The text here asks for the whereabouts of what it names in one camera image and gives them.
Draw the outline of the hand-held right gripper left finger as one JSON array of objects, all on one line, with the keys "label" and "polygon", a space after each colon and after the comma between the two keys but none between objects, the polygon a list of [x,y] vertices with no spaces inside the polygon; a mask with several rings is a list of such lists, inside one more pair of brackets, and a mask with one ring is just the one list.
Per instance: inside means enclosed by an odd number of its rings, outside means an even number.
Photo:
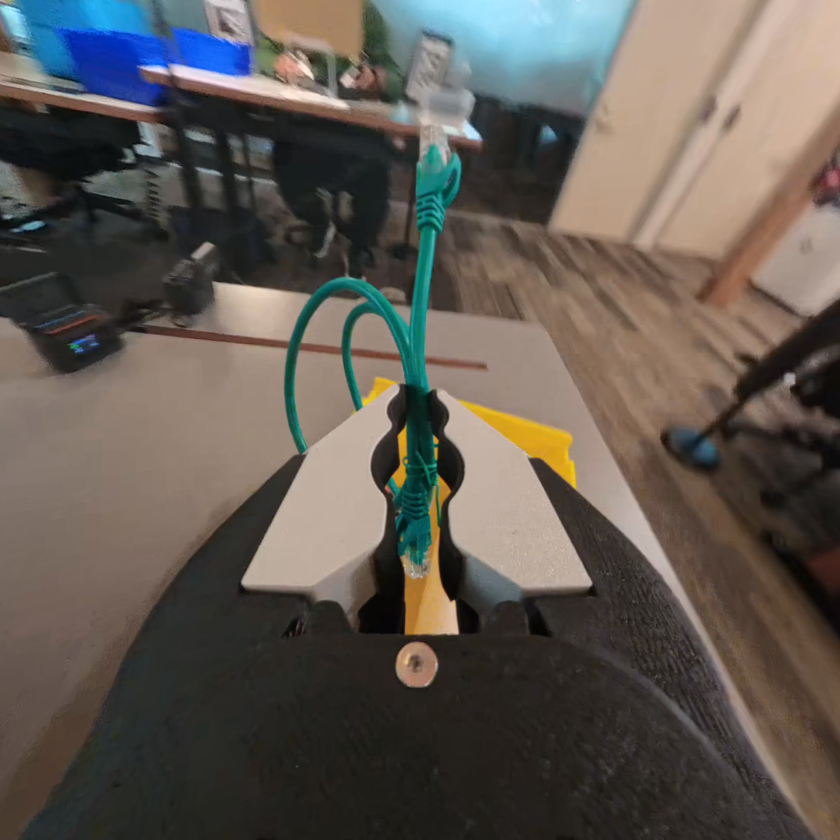
[{"label": "hand-held right gripper left finger", "polygon": [[385,487],[405,423],[406,388],[392,385],[293,459],[295,475],[241,579],[245,591],[336,602],[355,621],[376,595],[403,612],[405,575]]}]

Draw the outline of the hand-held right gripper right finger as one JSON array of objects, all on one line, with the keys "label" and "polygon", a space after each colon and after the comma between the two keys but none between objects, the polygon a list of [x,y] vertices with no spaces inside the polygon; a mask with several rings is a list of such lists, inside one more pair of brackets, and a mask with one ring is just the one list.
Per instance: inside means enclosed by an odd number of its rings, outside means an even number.
[{"label": "hand-held right gripper right finger", "polygon": [[560,477],[444,391],[429,395],[440,508],[438,568],[452,601],[488,614],[503,602],[583,595],[592,579],[541,473]]}]

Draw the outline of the yellow storage bin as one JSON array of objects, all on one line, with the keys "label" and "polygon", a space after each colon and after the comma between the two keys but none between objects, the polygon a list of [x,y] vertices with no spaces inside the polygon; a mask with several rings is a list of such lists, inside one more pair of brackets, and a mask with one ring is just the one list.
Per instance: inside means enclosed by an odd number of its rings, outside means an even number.
[{"label": "yellow storage bin", "polygon": [[[494,428],[501,436],[518,446],[527,456],[544,461],[555,473],[575,487],[575,466],[570,455],[572,436],[528,419],[490,409],[470,402],[460,404]],[[454,635],[477,633],[481,624],[495,608],[482,603],[471,604],[459,597],[451,600],[445,590],[439,549],[443,504],[450,488],[438,477],[429,498],[429,546],[425,566],[405,560],[404,588],[406,635]]]}]

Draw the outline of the black tripod with blue foot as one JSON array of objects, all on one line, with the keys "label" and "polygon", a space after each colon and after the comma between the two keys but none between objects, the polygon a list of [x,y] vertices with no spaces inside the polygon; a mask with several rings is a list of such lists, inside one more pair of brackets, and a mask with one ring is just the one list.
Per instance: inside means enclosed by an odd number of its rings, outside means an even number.
[{"label": "black tripod with blue foot", "polygon": [[670,426],[660,434],[665,450],[692,469],[711,472],[720,465],[720,452],[713,441],[737,431],[734,419],[756,396],[780,384],[787,374],[796,374],[811,356],[838,347],[839,302],[829,304],[807,318],[786,339],[756,360],[747,363],[732,391],[729,405],[703,428]]}]

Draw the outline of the black equipment case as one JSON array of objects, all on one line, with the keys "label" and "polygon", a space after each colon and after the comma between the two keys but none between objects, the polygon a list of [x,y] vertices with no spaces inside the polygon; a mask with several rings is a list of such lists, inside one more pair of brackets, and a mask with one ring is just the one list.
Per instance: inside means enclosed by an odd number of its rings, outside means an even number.
[{"label": "black equipment case", "polygon": [[171,320],[187,321],[214,303],[217,269],[217,247],[206,241],[164,276],[164,304]]}]

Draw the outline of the black battery charger case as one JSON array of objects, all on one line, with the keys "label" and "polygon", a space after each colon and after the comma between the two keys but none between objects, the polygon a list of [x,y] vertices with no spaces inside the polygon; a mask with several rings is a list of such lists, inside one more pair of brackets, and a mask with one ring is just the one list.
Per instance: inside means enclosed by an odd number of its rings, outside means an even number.
[{"label": "black battery charger case", "polygon": [[81,371],[123,349],[115,319],[87,302],[67,274],[48,272],[2,287],[1,314],[59,373]]}]

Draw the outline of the white recycling bin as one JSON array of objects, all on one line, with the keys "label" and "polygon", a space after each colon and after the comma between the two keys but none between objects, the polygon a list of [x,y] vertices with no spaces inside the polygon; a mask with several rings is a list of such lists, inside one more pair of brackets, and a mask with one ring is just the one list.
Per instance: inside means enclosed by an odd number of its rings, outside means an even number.
[{"label": "white recycling bin", "polygon": [[811,317],[839,296],[838,202],[810,207],[752,280],[783,307]]}]

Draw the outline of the white door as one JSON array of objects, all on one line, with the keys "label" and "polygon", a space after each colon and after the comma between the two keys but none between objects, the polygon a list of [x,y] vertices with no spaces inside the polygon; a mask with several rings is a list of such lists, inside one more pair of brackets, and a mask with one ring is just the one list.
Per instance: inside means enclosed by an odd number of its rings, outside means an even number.
[{"label": "white door", "polygon": [[548,228],[627,242],[761,2],[637,2]]},{"label": "white door", "polygon": [[757,8],[636,225],[636,247],[724,257],[837,108],[839,2]]}]

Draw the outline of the clear plastic container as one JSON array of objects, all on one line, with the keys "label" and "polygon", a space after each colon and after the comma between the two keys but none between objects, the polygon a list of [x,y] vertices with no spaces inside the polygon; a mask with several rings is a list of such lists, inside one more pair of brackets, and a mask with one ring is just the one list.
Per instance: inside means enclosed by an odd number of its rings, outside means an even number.
[{"label": "clear plastic container", "polygon": [[475,102],[473,92],[463,87],[425,90],[418,99],[419,119],[449,132],[465,133]]}]

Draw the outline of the wood edged table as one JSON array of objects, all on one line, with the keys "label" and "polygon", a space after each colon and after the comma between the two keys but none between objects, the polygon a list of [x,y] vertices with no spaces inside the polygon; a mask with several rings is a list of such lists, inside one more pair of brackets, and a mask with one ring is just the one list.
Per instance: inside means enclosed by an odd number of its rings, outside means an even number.
[{"label": "wood edged table", "polygon": [[140,123],[157,111],[131,101],[81,91],[46,75],[26,56],[2,52],[1,153],[28,198],[26,209],[2,207],[2,240],[20,240],[52,221],[98,214],[140,224],[153,238],[167,233],[159,219],[156,178],[146,172],[144,204],[90,189],[91,178],[132,170]]},{"label": "wood edged table", "polygon": [[[404,102],[354,101],[293,87],[263,76],[229,76],[182,65],[143,66],[140,73],[165,91],[164,122],[176,137],[176,161],[187,208],[174,216],[176,236],[187,249],[204,241],[220,248],[226,270],[247,275],[272,250],[268,234],[255,209],[239,200],[230,138],[257,138],[272,143],[274,113],[302,113],[313,118],[360,125],[383,133],[392,142],[392,164],[418,162],[425,124],[418,107]],[[216,166],[222,178],[223,207],[209,207],[204,198],[192,149],[189,128],[207,130],[215,140]]]}]

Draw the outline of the red fire extinguisher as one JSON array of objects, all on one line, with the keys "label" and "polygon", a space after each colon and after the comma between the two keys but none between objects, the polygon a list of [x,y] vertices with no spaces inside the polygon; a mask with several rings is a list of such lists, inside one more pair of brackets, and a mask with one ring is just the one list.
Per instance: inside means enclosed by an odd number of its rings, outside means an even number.
[{"label": "red fire extinguisher", "polygon": [[812,184],[815,207],[837,204],[839,200],[839,149],[836,149]]}]

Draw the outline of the framed printed tag board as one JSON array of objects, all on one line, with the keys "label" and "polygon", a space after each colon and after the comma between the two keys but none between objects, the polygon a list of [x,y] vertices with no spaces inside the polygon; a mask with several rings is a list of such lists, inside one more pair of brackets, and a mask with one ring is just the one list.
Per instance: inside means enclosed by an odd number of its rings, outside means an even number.
[{"label": "framed printed tag board", "polygon": [[212,36],[228,42],[253,46],[254,29],[246,1],[203,1]]},{"label": "framed printed tag board", "polygon": [[429,29],[421,30],[405,79],[405,99],[420,104],[439,91],[446,80],[453,52],[454,40],[451,37]]}]

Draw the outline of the stack of blue bins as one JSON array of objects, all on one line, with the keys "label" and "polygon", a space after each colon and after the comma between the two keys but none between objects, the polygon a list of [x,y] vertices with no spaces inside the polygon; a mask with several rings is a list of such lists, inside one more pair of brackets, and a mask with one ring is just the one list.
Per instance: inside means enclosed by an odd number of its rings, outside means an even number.
[{"label": "stack of blue bins", "polygon": [[247,76],[252,47],[173,28],[169,38],[114,30],[59,27],[76,80],[87,93],[154,106],[162,86],[148,82],[142,67],[182,65],[229,76]]}]

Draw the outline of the wooden support post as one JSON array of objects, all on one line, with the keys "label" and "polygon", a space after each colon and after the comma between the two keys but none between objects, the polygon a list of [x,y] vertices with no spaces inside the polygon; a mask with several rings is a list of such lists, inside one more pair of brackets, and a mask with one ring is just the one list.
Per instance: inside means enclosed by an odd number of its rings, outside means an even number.
[{"label": "wooden support post", "polygon": [[802,146],[769,201],[728,252],[717,273],[697,294],[708,306],[726,308],[738,301],[753,276],[772,256],[782,237],[812,203],[826,162],[839,145],[839,106]]}]

